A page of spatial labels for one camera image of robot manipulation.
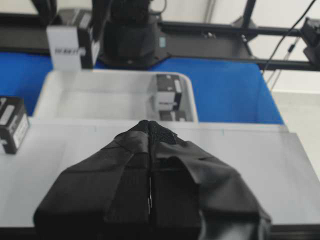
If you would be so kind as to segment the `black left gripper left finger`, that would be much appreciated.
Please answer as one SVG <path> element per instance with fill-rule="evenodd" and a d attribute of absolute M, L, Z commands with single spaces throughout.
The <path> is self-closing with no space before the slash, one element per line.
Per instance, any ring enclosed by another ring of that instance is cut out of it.
<path fill-rule="evenodd" d="M 43 240 L 134 240 L 149 225 L 149 121 L 61 172 L 36 208 Z"/>

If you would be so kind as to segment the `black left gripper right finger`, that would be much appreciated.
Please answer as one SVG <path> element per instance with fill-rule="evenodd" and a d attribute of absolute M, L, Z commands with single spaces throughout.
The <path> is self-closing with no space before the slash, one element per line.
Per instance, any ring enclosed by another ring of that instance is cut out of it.
<path fill-rule="evenodd" d="M 148 124 L 152 222 L 160 240 L 268 240 L 271 218 L 232 166 Z"/>

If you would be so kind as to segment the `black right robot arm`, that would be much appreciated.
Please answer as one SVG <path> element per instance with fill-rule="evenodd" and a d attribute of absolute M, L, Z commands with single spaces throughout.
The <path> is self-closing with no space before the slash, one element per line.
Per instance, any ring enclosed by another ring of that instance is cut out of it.
<path fill-rule="evenodd" d="M 99 32 L 98 60 L 111 68 L 144 70 L 170 57 L 161 30 L 161 10 L 150 0 L 94 0 L 94 28 Z"/>

